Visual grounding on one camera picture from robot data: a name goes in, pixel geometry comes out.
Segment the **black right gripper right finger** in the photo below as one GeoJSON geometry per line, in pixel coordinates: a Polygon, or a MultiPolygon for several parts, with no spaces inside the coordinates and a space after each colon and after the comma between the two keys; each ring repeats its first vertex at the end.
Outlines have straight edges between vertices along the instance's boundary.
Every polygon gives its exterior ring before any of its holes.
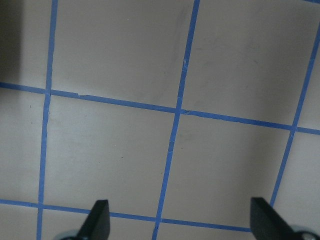
{"type": "Polygon", "coordinates": [[[256,240],[303,240],[262,197],[250,199],[250,230],[256,240]]]}

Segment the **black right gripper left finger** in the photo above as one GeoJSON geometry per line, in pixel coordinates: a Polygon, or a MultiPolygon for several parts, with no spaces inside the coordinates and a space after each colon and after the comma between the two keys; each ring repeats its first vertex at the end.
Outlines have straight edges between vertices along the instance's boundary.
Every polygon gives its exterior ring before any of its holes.
{"type": "Polygon", "coordinates": [[[107,240],[110,235],[109,202],[97,200],[83,225],[75,236],[76,240],[107,240]]]}

